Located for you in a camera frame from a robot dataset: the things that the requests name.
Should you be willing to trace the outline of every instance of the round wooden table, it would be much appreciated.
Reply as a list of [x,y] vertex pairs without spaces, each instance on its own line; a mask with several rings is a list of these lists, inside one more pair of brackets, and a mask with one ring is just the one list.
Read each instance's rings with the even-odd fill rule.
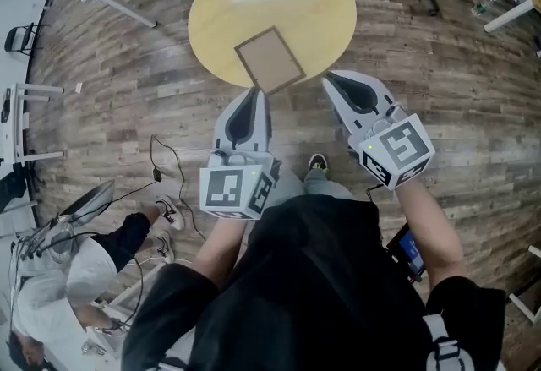
[[304,81],[342,55],[356,22],[355,0],[194,0],[188,33],[205,68],[228,83],[251,87],[235,46],[275,26],[306,73]]

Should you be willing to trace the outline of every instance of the seated person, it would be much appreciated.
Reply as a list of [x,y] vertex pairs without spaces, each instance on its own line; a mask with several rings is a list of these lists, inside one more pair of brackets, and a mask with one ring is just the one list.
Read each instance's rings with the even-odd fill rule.
[[190,268],[161,270],[123,371],[425,370],[427,314],[441,314],[476,370],[496,369],[505,294],[467,278],[459,238],[422,182],[396,195],[428,272],[426,306],[381,245],[377,206],[328,181],[327,165],[314,155],[306,194],[265,208],[238,262],[246,221],[220,219]]
[[181,215],[167,196],[156,205],[126,217],[116,231],[86,237],[65,271],[53,270],[23,281],[14,294],[9,354],[22,369],[41,366],[43,344],[69,338],[75,330],[101,328],[121,335],[121,323],[90,305],[139,251],[155,248],[167,263],[174,260],[167,232],[148,237],[162,216],[173,228],[181,228]]

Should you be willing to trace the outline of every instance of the black shirt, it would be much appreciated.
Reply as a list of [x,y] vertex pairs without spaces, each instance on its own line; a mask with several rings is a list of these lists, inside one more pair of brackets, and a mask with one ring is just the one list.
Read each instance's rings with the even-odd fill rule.
[[377,206],[304,195],[269,208],[227,286],[161,270],[123,347],[124,371],[155,367],[194,326],[187,369],[425,369],[422,317],[442,313],[476,370],[500,357],[505,295],[442,281],[425,307],[380,243]]

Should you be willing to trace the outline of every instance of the white shirt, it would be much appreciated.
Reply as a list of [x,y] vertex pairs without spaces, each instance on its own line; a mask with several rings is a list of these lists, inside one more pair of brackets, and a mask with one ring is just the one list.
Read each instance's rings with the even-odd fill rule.
[[15,329],[41,342],[70,337],[81,330],[72,307],[92,303],[116,275],[107,251],[85,239],[67,270],[35,276],[23,285],[15,296]]

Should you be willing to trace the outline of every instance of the backpack strap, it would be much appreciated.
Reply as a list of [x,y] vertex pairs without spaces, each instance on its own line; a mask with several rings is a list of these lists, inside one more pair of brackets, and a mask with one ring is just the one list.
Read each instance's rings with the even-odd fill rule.
[[425,315],[424,323],[429,327],[434,350],[426,361],[427,371],[474,371],[468,352],[458,346],[457,340],[449,338],[445,322],[440,314]]

